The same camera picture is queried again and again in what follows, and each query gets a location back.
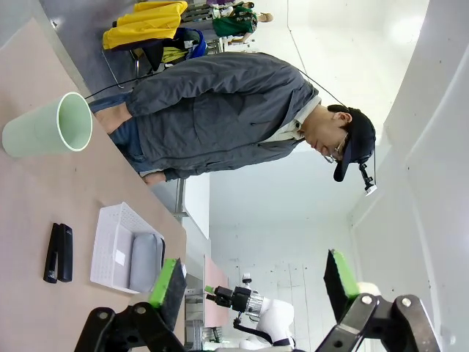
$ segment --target glasses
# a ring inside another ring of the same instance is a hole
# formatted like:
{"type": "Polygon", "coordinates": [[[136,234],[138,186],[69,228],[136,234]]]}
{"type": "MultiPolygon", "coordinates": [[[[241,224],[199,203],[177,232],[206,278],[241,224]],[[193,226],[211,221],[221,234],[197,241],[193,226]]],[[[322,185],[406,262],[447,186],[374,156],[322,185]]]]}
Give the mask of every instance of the glasses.
{"type": "Polygon", "coordinates": [[[345,144],[345,141],[347,140],[348,133],[345,135],[344,139],[342,139],[342,142],[337,146],[337,148],[334,148],[332,153],[330,155],[323,155],[324,159],[329,163],[333,164],[334,162],[336,163],[340,158],[341,158],[341,149],[345,144]]]}

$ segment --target green jersey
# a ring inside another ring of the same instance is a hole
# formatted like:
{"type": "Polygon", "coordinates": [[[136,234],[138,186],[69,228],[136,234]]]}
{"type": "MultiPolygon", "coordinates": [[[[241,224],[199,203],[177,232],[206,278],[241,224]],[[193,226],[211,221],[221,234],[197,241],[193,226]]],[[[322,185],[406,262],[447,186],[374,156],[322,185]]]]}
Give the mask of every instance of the green jersey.
{"type": "Polygon", "coordinates": [[[241,6],[234,8],[234,15],[215,18],[213,29],[219,37],[242,37],[246,33],[254,33],[257,28],[257,17],[251,9],[241,6]]]}

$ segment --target basket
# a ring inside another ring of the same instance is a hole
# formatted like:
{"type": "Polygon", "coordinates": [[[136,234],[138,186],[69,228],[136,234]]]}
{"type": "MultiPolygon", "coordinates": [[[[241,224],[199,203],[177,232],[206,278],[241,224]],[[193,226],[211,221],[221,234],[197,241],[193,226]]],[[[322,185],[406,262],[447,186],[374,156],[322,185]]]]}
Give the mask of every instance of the basket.
{"type": "Polygon", "coordinates": [[[133,239],[139,233],[164,237],[143,220],[127,203],[100,209],[91,264],[92,282],[127,293],[133,239]]]}

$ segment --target light green cup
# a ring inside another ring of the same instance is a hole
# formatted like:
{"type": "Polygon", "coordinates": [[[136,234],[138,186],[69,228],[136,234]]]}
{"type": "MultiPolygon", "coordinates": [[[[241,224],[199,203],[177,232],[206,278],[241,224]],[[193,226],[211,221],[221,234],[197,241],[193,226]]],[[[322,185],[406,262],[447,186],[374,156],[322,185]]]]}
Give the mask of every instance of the light green cup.
{"type": "Polygon", "coordinates": [[[86,100],[71,92],[8,122],[2,143],[7,154],[15,158],[80,152],[88,145],[92,130],[86,100]]]}

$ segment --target blue jeans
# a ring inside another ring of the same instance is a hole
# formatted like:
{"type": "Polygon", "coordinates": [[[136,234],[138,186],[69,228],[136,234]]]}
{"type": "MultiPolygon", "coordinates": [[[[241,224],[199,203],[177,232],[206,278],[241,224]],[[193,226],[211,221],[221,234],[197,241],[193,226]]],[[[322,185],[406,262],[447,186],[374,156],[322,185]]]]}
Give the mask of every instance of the blue jeans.
{"type": "MultiPolygon", "coordinates": [[[[111,108],[122,104],[130,93],[113,95],[108,98],[95,100],[89,104],[89,109],[94,114],[100,110],[111,108]]],[[[139,128],[135,118],[122,123],[113,133],[109,135],[129,164],[137,172],[153,170],[154,167],[148,162],[147,157],[140,145],[139,128]]]]}

